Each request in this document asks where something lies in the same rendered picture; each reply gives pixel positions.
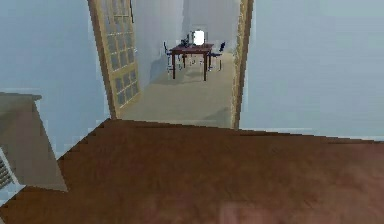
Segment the dark red wooden table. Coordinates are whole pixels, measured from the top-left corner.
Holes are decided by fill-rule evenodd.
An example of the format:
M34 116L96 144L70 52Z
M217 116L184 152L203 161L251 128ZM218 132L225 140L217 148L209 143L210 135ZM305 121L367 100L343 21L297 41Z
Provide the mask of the dark red wooden table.
M177 55L189 55L189 54L201 54L203 56L203 80L207 80L208 68L211 66L211 56L210 53L213 49L213 44L203 44L190 47L181 47L176 46L170 50L171 60L172 60L172 78L176 78L176 56Z

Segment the tan glazed room door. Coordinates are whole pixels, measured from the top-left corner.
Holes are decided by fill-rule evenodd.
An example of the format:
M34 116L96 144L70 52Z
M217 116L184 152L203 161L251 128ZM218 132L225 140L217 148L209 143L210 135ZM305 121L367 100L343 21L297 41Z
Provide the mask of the tan glazed room door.
M87 0L112 119L140 95L134 26L129 0Z

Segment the blue metal-legged chair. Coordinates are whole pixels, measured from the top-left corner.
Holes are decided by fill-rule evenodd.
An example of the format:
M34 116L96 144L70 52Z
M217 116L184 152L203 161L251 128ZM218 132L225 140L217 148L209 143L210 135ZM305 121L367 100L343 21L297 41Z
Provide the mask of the blue metal-legged chair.
M209 70L213 69L214 66L212 65L212 59L215 58L215 59L219 60L218 71L221 71L221 69L222 69L222 60L220 59L220 57L223 55L225 46L226 46L226 42L222 42L220 44L220 48L219 48L219 50L217 52L210 52L208 54L208 59L209 59L209 67L208 67L208 69Z
M167 48L167 45L166 45L166 42L164 41L163 42L163 47L164 47L164 53L166 54L167 56L167 72L169 73L170 71L173 71L173 62L172 62L172 53L171 51ZM175 60L177 62L177 65L179 67L179 70L182 69L182 65L181 65L181 59L180 59L180 55L176 55L175 56Z

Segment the grey-brown cabinet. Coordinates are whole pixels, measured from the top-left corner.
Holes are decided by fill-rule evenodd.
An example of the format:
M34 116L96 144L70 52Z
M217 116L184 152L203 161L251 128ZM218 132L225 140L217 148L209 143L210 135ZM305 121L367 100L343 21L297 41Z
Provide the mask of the grey-brown cabinet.
M0 205L24 186L67 192L36 102L41 95L0 92Z

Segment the white glowing lamp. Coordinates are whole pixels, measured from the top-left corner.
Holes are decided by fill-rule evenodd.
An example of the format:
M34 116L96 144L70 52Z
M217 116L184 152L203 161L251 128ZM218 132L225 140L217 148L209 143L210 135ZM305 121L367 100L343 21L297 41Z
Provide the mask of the white glowing lamp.
M197 46L203 45L205 42L205 33L202 30L194 32L193 44Z

